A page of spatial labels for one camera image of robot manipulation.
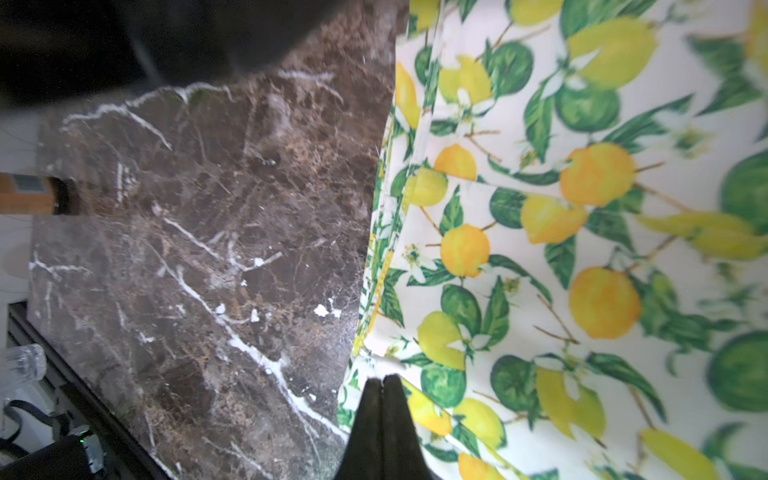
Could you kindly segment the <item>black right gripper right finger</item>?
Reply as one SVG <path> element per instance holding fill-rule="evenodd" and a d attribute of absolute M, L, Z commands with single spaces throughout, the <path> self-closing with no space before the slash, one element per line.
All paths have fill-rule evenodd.
<path fill-rule="evenodd" d="M 383 379 L 382 456 L 384 479 L 431 479 L 398 375 Z"/>

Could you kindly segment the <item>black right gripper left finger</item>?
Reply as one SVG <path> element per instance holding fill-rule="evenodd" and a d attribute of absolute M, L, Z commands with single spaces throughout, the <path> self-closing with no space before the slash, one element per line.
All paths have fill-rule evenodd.
<path fill-rule="evenodd" d="M 335 480 L 383 478 L 383 385 L 369 379 L 363 389 L 347 447 Z"/>

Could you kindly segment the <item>lemon print green skirt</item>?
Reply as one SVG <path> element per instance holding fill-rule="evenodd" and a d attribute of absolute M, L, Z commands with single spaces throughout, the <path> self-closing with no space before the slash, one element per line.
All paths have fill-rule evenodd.
<path fill-rule="evenodd" d="M 444 479 L 767 475 L 767 5 L 413 1 L 337 400 Z"/>

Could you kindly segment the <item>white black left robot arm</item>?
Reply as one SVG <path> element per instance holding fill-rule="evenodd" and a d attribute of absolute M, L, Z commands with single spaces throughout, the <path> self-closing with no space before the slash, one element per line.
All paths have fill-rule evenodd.
<path fill-rule="evenodd" d="M 4 1 L 4 114 L 115 89 L 185 86 L 281 60 L 339 1 Z"/>

